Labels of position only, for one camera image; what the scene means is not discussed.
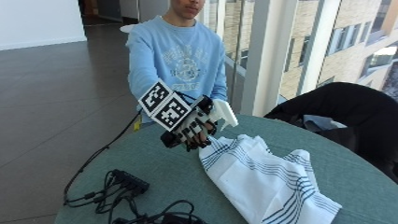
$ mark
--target black chair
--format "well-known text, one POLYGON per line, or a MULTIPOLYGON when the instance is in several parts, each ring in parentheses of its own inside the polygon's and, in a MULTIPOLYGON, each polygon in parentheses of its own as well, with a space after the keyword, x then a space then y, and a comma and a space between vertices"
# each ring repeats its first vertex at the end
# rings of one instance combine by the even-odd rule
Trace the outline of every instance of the black chair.
POLYGON ((284 102, 264 117, 304 127, 300 123, 305 115, 332 118, 345 124, 348 128, 319 134, 355 151, 398 184, 398 103, 395 99, 369 87, 335 82, 284 102))

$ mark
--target table surface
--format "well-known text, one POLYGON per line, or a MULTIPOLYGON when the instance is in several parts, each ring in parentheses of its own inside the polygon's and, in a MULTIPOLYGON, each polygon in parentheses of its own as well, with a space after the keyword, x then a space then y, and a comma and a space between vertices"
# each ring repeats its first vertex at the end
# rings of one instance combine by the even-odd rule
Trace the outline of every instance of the table surface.
MULTIPOLYGON (((238 115, 238 120, 239 126, 226 128, 216 138, 259 135, 279 157, 295 149, 311 152, 320 191, 343 205, 333 223, 398 223, 398 186, 363 158, 280 120, 243 115, 238 115)), ((194 203, 195 215, 208 223, 247 223, 204 172, 199 151, 167 148, 160 140, 163 132, 162 126, 152 125, 126 135, 89 165, 71 187, 70 198, 100 190, 106 173, 120 169, 151 184, 148 192, 136 197, 142 213, 156 215, 172 202, 184 199, 194 203)), ((108 214, 96 215, 95 207, 96 204, 65 206, 55 223, 107 223, 108 214)), ((134 218, 127 203, 116 207, 114 217, 134 218)))

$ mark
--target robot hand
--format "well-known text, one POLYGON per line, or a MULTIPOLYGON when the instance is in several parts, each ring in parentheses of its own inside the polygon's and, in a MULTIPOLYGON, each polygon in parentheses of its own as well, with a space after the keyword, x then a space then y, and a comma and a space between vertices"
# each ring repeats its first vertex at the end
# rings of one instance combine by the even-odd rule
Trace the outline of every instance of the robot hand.
POLYGON ((192 105, 194 111, 174 132, 167 132, 162 140, 167 147, 175 147, 182 143, 187 145, 187 151, 207 147, 212 144, 208 134, 218 132, 218 120, 226 119, 222 130, 228 124, 238 126, 238 118, 230 104, 222 100, 212 100, 203 96, 192 105))
POLYGON ((203 95, 190 105, 162 80, 143 95, 139 102, 150 118, 168 131, 162 135, 167 147, 186 143, 190 151, 211 145, 207 134, 216 133, 216 122, 220 119, 226 119, 222 130, 228 124, 238 126, 236 115, 226 101, 212 100, 203 95))

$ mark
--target light blue sweatshirt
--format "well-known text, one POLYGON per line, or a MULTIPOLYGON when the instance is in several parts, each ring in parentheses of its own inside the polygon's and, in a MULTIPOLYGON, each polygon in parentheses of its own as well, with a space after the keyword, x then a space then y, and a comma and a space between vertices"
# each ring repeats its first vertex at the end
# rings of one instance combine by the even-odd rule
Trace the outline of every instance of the light blue sweatshirt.
MULTIPOLYGON (((138 99, 162 78, 175 91, 227 101, 223 41, 200 22, 192 27, 178 27, 159 16, 135 25, 126 45, 128 82, 138 99)), ((148 121, 151 118, 143 113, 143 122, 148 121)))

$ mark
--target white wall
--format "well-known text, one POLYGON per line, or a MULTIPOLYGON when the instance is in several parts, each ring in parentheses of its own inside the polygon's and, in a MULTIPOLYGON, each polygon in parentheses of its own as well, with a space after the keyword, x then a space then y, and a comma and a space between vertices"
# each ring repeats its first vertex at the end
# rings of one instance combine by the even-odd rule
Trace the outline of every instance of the white wall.
POLYGON ((167 0, 140 0, 140 22, 152 20, 158 15, 164 15, 168 8, 170 1, 167 0))
POLYGON ((78 0, 0 0, 0 50, 87 41, 78 0))
POLYGON ((139 18, 138 0, 120 0, 123 17, 139 18))

